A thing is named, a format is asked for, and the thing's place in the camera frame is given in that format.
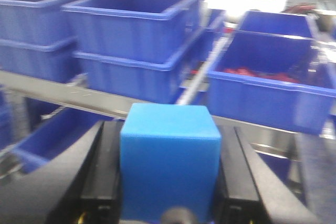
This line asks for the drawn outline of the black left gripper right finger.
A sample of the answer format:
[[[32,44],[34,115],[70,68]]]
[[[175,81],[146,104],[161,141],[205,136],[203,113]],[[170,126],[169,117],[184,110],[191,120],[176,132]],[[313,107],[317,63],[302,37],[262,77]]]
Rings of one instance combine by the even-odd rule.
[[[219,126],[222,149],[212,214],[215,223],[321,223],[233,126]]]

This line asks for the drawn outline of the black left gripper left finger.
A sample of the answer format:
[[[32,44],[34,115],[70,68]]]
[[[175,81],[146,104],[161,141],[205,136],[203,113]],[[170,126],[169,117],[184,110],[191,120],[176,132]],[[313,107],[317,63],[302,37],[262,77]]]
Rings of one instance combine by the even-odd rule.
[[[1,187],[1,223],[118,223],[122,125],[96,123],[51,162]]]

